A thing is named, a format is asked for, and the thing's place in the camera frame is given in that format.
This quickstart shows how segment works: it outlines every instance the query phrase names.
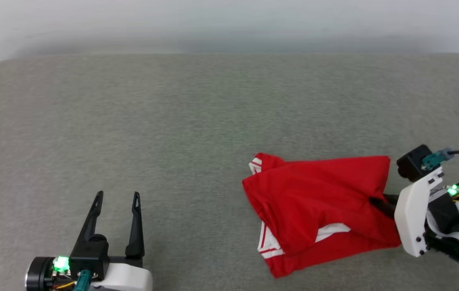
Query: white wall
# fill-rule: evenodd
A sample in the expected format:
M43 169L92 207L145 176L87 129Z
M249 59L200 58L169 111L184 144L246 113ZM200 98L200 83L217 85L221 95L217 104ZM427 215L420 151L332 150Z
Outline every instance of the white wall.
M0 60L287 51L459 52L459 0L0 0Z

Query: gray carpet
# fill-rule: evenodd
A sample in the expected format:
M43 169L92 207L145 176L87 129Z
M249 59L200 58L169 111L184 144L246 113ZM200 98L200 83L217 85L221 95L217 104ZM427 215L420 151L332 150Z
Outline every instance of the gray carpet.
M141 193L156 291L459 290L429 252L375 251L275 280L241 180L286 160L459 149L459 55L101 55L0 63L0 290L67 255L95 193L122 255ZM459 156L444 166L459 181Z

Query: teal connector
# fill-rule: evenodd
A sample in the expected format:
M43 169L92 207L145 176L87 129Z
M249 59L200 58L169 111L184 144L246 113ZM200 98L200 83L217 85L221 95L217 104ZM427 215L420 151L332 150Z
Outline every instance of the teal connector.
M435 167L438 167L442 162L450 160L454 157L453 154L449 154L451 149L445 148L440 151L437 151L431 155L426 156L422 160L422 170L430 171Z
M77 284L75 285L75 289L73 289L73 291L88 291L89 285L91 285L91 278L92 275L90 270L80 271Z

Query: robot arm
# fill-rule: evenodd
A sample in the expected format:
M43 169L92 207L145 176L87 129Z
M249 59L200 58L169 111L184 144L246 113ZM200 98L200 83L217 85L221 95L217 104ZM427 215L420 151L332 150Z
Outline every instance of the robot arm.
M413 183L400 192L393 215L407 253L435 249L459 263L459 183L440 186L440 163L453 157L445 151L433 154L421 145L397 161L400 175Z
M134 193L132 226L125 256L108 256L105 236L95 234L103 192L95 196L69 257L36 257L25 276L26 291L152 291L152 275L143 268L145 254L139 193Z

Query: red cloth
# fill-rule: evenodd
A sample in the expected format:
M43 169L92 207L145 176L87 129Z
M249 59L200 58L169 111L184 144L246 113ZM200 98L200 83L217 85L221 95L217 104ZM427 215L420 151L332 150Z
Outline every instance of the red cloth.
M250 168L255 175L242 184L263 221L259 252L276 278L400 245L394 221L368 202L384 199L389 157L285 162L260 153Z

